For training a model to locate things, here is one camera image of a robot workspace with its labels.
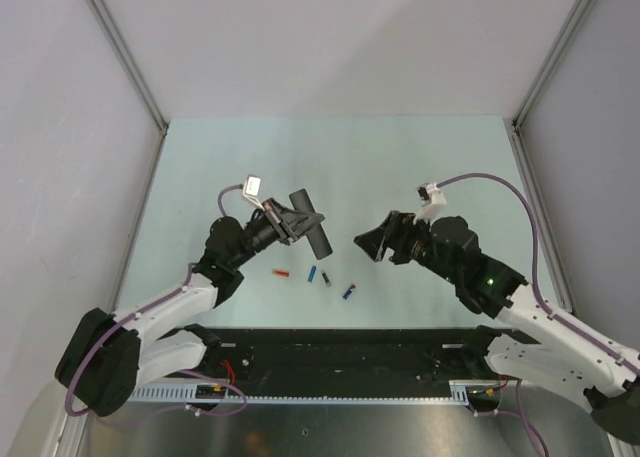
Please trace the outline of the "black remote control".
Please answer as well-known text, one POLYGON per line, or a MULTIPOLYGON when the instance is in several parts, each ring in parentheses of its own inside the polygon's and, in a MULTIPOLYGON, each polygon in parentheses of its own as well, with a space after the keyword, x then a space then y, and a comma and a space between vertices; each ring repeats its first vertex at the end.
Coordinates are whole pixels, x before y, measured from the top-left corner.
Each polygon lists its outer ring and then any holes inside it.
POLYGON ((307 238, 311 250, 317 260, 329 257, 333 249, 322 226, 324 216, 315 211, 311 198, 306 189, 299 189, 289 195, 293 208, 304 215, 304 236, 307 238))

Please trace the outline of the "blue magenta battery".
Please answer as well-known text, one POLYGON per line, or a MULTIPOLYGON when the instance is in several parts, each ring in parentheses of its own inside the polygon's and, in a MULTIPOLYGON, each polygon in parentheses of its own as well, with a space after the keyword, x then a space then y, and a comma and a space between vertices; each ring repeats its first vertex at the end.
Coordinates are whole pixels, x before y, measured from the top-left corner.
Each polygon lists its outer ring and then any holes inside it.
POLYGON ((352 295, 352 293, 354 292, 354 290, 355 290, 355 289, 356 289, 356 285, 355 285, 355 284, 351 284, 351 285, 347 288, 347 290, 344 292, 344 294, 343 294, 342 298, 343 298, 344 300, 348 299, 348 298, 352 295))

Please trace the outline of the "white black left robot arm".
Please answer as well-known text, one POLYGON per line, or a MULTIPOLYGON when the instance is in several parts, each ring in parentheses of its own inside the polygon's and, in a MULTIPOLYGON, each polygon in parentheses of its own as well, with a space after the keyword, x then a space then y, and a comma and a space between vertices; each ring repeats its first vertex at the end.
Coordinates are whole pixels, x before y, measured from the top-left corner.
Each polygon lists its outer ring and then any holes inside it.
POLYGON ((80 319, 54 372, 66 389, 68 415, 106 417, 134 391, 171 374, 207 377, 221 364, 218 337, 190 318, 228 301, 244 280, 241 268, 274 243, 307 238, 319 258, 330 251, 318 239, 324 215, 300 189, 290 206, 269 198, 246 224, 230 216, 215 220, 200 259, 185 280, 165 294, 129 310, 94 308, 80 319))

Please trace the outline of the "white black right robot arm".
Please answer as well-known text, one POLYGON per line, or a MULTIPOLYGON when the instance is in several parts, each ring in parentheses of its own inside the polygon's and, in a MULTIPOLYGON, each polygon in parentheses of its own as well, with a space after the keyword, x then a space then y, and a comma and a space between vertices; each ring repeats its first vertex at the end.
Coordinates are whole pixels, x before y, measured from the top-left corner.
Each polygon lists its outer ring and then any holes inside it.
POLYGON ((460 302, 534 339, 525 345, 502 332, 481 331, 461 353, 473 378, 491 371, 529 381, 585 410, 613 437, 639 442, 639 353, 618 344, 541 296, 507 264, 483 253, 461 217, 432 223, 392 211, 355 244, 375 262, 388 250, 395 265, 414 262, 451 283, 460 302))

